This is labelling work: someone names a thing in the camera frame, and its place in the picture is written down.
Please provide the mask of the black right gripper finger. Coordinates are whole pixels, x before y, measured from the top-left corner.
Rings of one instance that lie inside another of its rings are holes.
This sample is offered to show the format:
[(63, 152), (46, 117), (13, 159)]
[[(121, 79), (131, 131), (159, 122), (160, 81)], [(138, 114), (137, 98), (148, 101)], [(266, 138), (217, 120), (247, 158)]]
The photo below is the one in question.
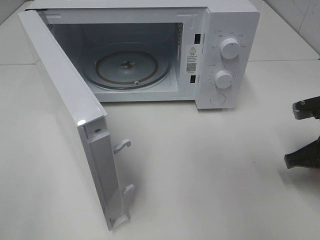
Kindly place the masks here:
[(292, 105), (296, 105), (299, 110), (302, 111), (312, 111), (314, 118), (320, 118), (320, 97), (313, 97), (309, 99), (300, 100), (298, 102), (293, 103)]
[(288, 169), (294, 167), (319, 169), (320, 168), (320, 138), (295, 152), (286, 154), (284, 161)]

